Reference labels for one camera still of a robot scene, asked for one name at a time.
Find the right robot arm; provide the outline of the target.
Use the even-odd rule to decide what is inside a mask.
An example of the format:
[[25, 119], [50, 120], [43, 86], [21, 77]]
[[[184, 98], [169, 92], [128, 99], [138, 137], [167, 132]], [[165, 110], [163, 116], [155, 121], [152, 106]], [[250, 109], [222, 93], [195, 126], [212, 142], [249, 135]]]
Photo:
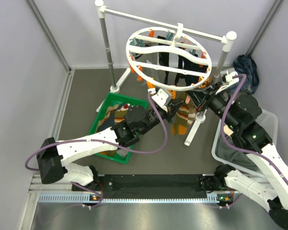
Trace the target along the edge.
[[212, 87], [188, 91], [187, 95], [198, 109], [209, 108], [220, 119], [220, 135], [227, 142], [224, 127], [232, 134], [228, 146], [244, 153], [255, 163], [270, 186], [265, 186], [244, 175], [237, 166], [227, 164], [216, 171], [217, 188], [239, 191], [268, 212], [279, 227], [288, 230], [288, 166], [281, 159], [274, 142], [266, 130], [258, 124], [262, 114], [257, 100], [249, 94], [233, 94], [225, 99]]

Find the olive green striped sock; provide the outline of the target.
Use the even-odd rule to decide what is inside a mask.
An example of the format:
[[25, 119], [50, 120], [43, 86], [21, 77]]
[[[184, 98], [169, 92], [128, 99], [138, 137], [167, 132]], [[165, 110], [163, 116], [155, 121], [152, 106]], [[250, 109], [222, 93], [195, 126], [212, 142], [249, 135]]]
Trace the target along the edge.
[[188, 127], [195, 120], [197, 109], [191, 100], [188, 104], [185, 103], [186, 97], [186, 92], [181, 92], [178, 97], [184, 101], [184, 104], [180, 107], [179, 111], [175, 115], [174, 123], [171, 128], [174, 136], [185, 135]]

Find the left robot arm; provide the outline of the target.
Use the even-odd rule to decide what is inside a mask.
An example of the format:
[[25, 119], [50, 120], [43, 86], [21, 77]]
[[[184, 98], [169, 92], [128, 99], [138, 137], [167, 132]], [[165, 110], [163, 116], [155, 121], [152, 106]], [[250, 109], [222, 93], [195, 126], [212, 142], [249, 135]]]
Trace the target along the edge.
[[172, 99], [166, 110], [158, 105], [153, 105], [149, 110], [139, 105], [131, 106], [121, 122], [98, 133], [67, 141], [45, 139], [36, 154], [41, 182], [52, 184], [67, 181], [89, 190], [96, 189], [99, 178], [95, 168], [77, 165], [76, 160], [100, 152], [128, 149], [139, 142], [140, 135], [163, 124], [164, 120], [171, 121], [182, 104], [182, 100]]

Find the pink clip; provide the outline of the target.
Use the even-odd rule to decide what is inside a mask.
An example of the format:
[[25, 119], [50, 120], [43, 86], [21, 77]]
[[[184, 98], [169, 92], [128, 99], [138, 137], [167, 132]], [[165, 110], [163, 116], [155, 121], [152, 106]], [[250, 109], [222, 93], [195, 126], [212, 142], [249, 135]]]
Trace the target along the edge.
[[185, 103], [188, 104], [190, 102], [190, 100], [191, 100], [190, 97], [187, 96], [186, 99], [185, 99]]

